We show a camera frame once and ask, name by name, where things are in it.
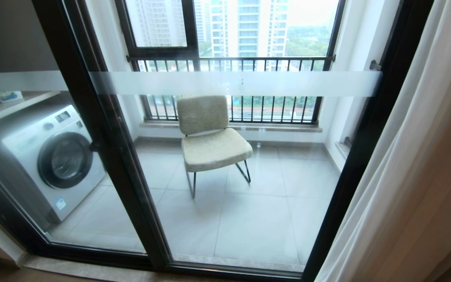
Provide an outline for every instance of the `balcony railing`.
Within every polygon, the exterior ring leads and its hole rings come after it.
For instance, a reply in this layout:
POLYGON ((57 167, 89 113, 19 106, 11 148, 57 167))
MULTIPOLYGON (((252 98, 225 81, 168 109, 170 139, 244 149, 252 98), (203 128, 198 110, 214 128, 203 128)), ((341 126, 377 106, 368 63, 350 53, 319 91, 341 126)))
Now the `balcony railing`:
MULTIPOLYGON (((200 58, 195 60, 136 60, 143 72, 178 71, 323 71, 332 57, 200 58)), ((178 120, 175 95, 141 96, 146 120, 178 120)), ((321 97, 228 96, 229 119, 233 123, 318 123, 321 97)))

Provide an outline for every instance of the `window sill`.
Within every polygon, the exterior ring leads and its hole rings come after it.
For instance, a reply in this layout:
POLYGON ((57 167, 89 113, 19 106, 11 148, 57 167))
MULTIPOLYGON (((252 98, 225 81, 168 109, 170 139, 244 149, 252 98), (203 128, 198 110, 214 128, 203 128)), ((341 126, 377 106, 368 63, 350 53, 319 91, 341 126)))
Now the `window sill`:
MULTIPOLYGON (((179 128, 179 122, 166 120, 148 120, 140 123, 141 128, 179 128)), ((229 123, 235 130, 249 130, 261 132, 314 132, 321 133, 323 129, 318 125, 294 125, 279 123, 229 123)))

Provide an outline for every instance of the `tiled floor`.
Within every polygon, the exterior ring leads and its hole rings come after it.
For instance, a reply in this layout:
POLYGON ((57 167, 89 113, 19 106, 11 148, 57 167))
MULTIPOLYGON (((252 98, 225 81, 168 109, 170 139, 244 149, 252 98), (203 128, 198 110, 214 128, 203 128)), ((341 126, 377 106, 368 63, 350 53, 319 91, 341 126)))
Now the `tiled floor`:
MULTIPOLYGON (((257 147, 251 184, 235 166, 197 173, 192 200, 179 143, 137 145, 174 255, 305 265, 339 178, 324 147, 257 147)), ((143 251, 106 177, 55 230, 55 240, 143 251)))

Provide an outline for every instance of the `black door frame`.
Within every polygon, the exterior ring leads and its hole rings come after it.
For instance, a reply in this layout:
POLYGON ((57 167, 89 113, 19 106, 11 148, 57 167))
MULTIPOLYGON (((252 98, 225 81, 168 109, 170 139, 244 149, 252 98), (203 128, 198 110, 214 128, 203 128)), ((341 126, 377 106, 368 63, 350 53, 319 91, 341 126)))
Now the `black door frame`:
POLYGON ((370 99, 305 271, 207 266, 174 262, 115 96, 97 95, 89 71, 107 71, 82 0, 32 0, 45 36, 94 147, 144 243, 146 255, 50 242, 0 191, 0 222, 30 252, 122 268, 256 281, 312 281, 328 254, 359 180, 410 67, 433 0, 405 0, 383 61, 383 78, 370 99))

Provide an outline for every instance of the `beige chair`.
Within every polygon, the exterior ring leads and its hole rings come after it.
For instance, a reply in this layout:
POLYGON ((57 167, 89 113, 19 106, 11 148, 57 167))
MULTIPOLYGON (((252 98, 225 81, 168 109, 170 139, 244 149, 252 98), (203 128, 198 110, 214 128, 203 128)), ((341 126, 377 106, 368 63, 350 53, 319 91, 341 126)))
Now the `beige chair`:
POLYGON ((236 164, 250 183, 247 159, 252 156, 252 146, 236 130, 227 128, 227 100, 225 96, 193 96, 177 100, 179 126, 183 134, 182 151, 186 165, 191 196, 196 194, 196 172, 214 170, 236 164), (209 134, 190 136, 216 130, 209 134), (244 161, 247 175, 238 165, 244 161), (191 184, 189 172, 194 172, 191 184))

